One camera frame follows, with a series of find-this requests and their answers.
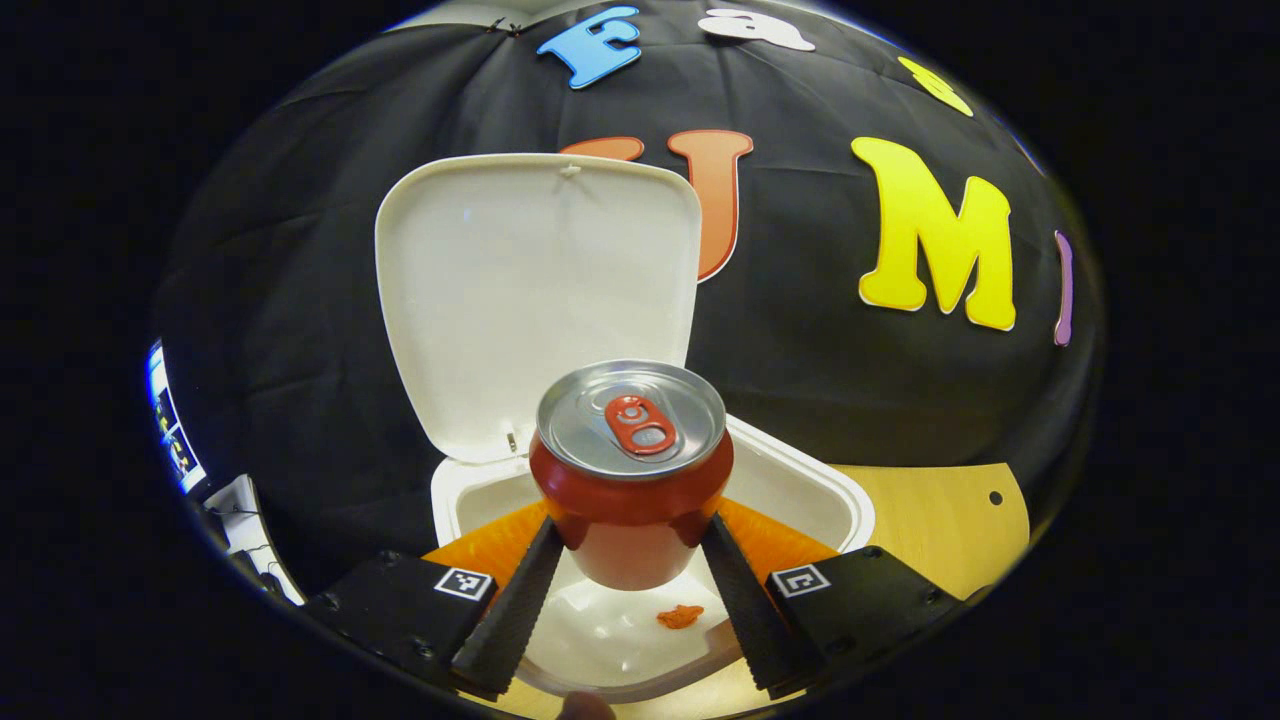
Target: red can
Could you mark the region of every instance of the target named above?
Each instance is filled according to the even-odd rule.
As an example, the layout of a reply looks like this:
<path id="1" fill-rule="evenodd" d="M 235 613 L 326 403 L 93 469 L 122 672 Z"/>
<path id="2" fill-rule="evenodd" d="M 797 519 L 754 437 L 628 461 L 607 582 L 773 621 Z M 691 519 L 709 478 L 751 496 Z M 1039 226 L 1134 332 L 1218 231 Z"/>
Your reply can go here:
<path id="1" fill-rule="evenodd" d="M 733 468 L 724 402 L 699 375 L 611 360 L 561 378 L 538 406 L 529 462 L 586 577 L 622 591 L 689 564 Z"/>

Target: wooden table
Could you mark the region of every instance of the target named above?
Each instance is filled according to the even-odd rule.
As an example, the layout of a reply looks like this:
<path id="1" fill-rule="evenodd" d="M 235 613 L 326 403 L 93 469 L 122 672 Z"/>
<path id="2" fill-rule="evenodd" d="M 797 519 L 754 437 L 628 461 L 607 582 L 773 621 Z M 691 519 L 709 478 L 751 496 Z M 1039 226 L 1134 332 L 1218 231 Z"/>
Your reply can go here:
<path id="1" fill-rule="evenodd" d="M 968 468 L 864 468 L 832 465 L 852 478 L 876 507 L 869 544 L 900 557 L 940 588 L 961 600 L 998 582 L 1021 557 L 1030 537 L 1027 505 L 1005 464 Z M 563 700 L 518 679 L 480 705 L 515 715 L 553 719 Z M 673 693 L 614 705 L 618 720 L 695 720 L 786 702 L 756 691 L 746 660 Z"/>

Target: metal can top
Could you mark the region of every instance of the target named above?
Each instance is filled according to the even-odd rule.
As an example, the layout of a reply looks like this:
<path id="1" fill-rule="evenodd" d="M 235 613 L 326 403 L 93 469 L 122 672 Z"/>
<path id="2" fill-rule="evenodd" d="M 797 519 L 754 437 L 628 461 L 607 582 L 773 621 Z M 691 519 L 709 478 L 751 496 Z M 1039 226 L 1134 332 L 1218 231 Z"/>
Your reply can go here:
<path id="1" fill-rule="evenodd" d="M 557 380 L 538 433 L 562 462 L 613 480 L 653 480 L 705 459 L 724 436 L 724 401 L 699 375 L 653 360 L 608 360 Z"/>

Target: yellow letter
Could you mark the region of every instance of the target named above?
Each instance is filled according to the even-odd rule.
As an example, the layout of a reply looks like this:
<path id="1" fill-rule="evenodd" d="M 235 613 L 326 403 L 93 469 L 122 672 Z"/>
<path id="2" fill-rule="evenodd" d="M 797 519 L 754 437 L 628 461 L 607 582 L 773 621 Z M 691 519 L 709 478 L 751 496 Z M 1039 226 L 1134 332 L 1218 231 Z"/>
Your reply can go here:
<path id="1" fill-rule="evenodd" d="M 915 78 L 915 82 L 920 83 L 920 87 L 928 90 L 929 95 L 937 97 L 947 105 L 951 105 L 965 115 L 969 115 L 970 118 L 973 117 L 973 110 L 969 109 L 969 104 L 961 100 L 960 96 L 956 95 L 956 91 L 951 90 L 951 86 L 947 85 L 946 81 L 933 74 L 933 70 L 914 60 L 908 60 L 906 58 L 899 58 L 897 61 L 902 63 L 906 65 L 906 69 L 911 70 L 911 77 Z"/>
<path id="2" fill-rule="evenodd" d="M 876 170 L 881 201 L 879 258 L 876 269 L 858 282 L 863 302 L 911 311 L 924 306 L 928 291 L 915 269 L 919 238 L 945 314 L 960 302 L 977 265 L 978 279 L 965 299 L 965 315 L 978 325 L 1011 329 L 1016 311 L 1005 195 L 970 177 L 957 217 L 933 173 L 911 150 L 874 137 L 859 137 L 852 149 Z"/>

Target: red pull tab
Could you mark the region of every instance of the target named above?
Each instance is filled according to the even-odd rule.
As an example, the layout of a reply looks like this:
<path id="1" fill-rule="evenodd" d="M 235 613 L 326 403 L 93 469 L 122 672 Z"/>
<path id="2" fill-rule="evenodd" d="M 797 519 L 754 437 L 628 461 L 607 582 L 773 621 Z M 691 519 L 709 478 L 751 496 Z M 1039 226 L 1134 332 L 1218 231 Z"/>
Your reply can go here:
<path id="1" fill-rule="evenodd" d="M 623 450 L 636 455 L 655 455 L 676 443 L 676 427 L 649 398 L 636 395 L 614 397 L 604 406 L 604 419 Z M 636 433 L 644 429 L 662 430 L 662 439 L 653 445 L 639 445 Z"/>

